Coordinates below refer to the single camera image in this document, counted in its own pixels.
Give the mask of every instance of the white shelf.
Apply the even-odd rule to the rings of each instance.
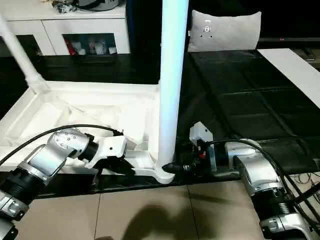
[[[0,0],[0,11],[8,21],[62,19],[125,19],[126,4],[108,11],[58,13],[51,2],[41,0]]]

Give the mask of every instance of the black joint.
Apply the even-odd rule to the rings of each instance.
[[[123,132],[119,132],[119,131],[114,131],[113,132],[113,136],[116,137],[116,136],[123,136],[124,133]]]
[[[16,168],[0,183],[0,190],[29,205],[45,188],[44,182],[28,173],[25,169]]]
[[[89,143],[86,146],[85,150],[81,153],[80,156],[78,156],[79,160],[87,159],[89,162],[94,158],[97,150],[98,150],[98,144],[94,142],[95,137],[85,133],[85,135],[89,138]]]
[[[89,134],[89,133],[85,133],[84,135],[86,135],[86,136],[89,138],[89,141],[90,141],[90,142],[92,142],[92,141],[95,139],[95,137],[92,136],[92,135]]]
[[[296,212],[292,198],[282,187],[257,192],[251,200],[260,220]]]

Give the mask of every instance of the black tablecloth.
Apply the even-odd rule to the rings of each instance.
[[[160,60],[118,56],[46,56],[32,59],[47,81],[157,84]],[[27,89],[12,58],[0,58],[0,115]],[[290,174],[316,172],[320,159],[320,109],[257,51],[186,53],[179,105],[177,144],[201,121],[216,140],[258,141]],[[212,177],[177,176],[171,185],[239,179],[217,159]],[[41,197],[155,188],[151,177],[59,174]]]

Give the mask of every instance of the robotic arm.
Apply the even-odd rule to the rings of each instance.
[[[32,151],[0,182],[0,240],[15,239],[18,230],[11,221],[22,219],[29,204],[65,165],[68,157],[84,161],[89,169],[108,167],[110,161],[125,161],[127,141],[123,135],[105,137],[98,143],[93,140],[93,136],[75,128],[57,131],[47,144]]]
[[[197,122],[190,129],[195,160],[192,164],[169,163],[163,169],[169,173],[189,172],[197,175],[203,166],[214,172],[217,168],[213,134]],[[250,139],[243,139],[257,147]],[[265,239],[272,240],[312,240],[311,231],[305,219],[296,211],[292,196],[270,162],[253,146],[240,142],[226,142],[224,154],[228,157],[228,168],[238,169],[243,184],[251,197],[254,209],[260,219],[260,227]]]
[[[225,150],[229,163],[240,171],[244,186],[260,219],[265,239],[312,240],[305,219],[295,210],[291,195],[286,192],[275,169],[253,147],[227,142]]]

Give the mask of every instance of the white pole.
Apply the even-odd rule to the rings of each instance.
[[[159,152],[155,170],[168,181],[174,175],[161,167],[171,163],[175,153],[188,5],[189,0],[162,1]]]
[[[25,80],[37,94],[47,92],[49,90],[46,81],[36,71],[35,67],[28,58],[25,50],[21,46],[17,37],[10,30],[7,21],[0,14],[0,33],[5,44],[14,56],[16,62],[20,66],[25,75]]]

